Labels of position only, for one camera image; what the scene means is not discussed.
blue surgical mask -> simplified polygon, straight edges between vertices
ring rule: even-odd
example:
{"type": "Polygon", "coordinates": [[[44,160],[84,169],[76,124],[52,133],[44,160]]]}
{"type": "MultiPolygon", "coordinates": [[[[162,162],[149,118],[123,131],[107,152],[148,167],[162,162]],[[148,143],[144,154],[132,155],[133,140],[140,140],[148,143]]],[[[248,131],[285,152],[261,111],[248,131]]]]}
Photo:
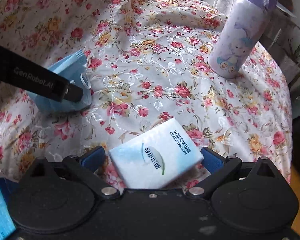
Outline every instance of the blue surgical mask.
{"type": "Polygon", "coordinates": [[[87,58],[82,50],[69,55],[55,64],[51,65],[48,70],[66,78],[70,83],[82,88],[83,96],[77,103],[63,99],[61,102],[48,99],[32,92],[27,92],[34,101],[40,112],[49,114],[52,112],[73,112],[79,111],[92,103],[91,84],[86,74],[87,58]]]}

bed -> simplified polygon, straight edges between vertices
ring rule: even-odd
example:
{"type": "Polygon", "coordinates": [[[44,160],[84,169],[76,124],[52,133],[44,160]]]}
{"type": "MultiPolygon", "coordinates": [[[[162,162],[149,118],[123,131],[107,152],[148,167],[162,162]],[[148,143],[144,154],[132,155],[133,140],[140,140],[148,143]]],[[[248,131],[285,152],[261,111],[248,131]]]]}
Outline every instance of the bed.
{"type": "MultiPolygon", "coordinates": [[[[18,181],[32,161],[109,149],[176,118],[200,149],[245,162],[268,156],[290,181],[290,95],[257,43],[226,80],[207,59],[226,17],[199,0],[0,0],[0,45],[48,67],[82,49],[92,105],[44,115],[24,90],[0,84],[0,177],[18,181]]],[[[125,185],[109,157],[97,171],[125,185]]],[[[207,176],[196,165],[170,186],[207,176]]]]}

white tissue package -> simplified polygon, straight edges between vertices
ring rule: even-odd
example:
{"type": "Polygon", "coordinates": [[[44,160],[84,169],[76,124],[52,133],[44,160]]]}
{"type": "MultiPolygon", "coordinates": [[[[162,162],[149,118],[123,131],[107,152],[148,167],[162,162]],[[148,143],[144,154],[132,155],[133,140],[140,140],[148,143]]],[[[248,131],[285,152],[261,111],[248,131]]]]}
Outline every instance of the white tissue package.
{"type": "Polygon", "coordinates": [[[203,160],[194,142],[172,118],[110,150],[128,188],[162,188],[203,160]]]}

water bottle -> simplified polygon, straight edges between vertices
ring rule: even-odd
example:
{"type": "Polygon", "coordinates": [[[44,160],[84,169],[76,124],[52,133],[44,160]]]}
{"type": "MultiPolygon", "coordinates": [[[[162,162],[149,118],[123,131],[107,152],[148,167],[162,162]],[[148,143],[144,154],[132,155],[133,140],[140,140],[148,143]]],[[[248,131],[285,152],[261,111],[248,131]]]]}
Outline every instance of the water bottle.
{"type": "Polygon", "coordinates": [[[270,21],[277,0],[234,0],[230,16],[208,59],[212,70],[234,78],[270,21]]]}

screw head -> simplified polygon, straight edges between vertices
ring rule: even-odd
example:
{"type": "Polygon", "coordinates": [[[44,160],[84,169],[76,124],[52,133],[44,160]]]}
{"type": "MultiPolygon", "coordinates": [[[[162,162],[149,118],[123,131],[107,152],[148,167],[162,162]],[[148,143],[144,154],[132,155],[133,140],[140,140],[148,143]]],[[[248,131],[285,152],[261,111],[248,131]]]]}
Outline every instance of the screw head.
{"type": "Polygon", "coordinates": [[[189,189],[189,192],[192,194],[192,195],[201,195],[204,193],[204,189],[202,187],[192,187],[191,189],[189,189]]]}
{"type": "Polygon", "coordinates": [[[150,195],[149,195],[149,198],[156,198],[156,197],[157,197],[156,194],[150,194],[150,195]]]}
{"type": "Polygon", "coordinates": [[[104,187],[101,192],[104,194],[104,195],[107,195],[107,196],[110,196],[110,195],[113,195],[115,193],[117,193],[117,189],[114,188],[114,187],[104,187]]]}

